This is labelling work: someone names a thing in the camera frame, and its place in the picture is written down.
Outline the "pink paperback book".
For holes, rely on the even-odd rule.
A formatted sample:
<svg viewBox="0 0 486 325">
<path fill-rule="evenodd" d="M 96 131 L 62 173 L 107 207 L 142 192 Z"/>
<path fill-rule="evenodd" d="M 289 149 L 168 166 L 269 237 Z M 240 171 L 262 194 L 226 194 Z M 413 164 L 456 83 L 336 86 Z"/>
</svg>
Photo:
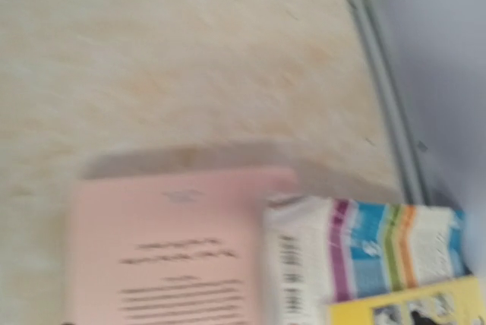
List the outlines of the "pink paperback book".
<svg viewBox="0 0 486 325">
<path fill-rule="evenodd" d="M 68 321 L 264 323 L 264 207 L 297 187 L 285 166 L 83 181 L 68 221 Z"/>
</svg>

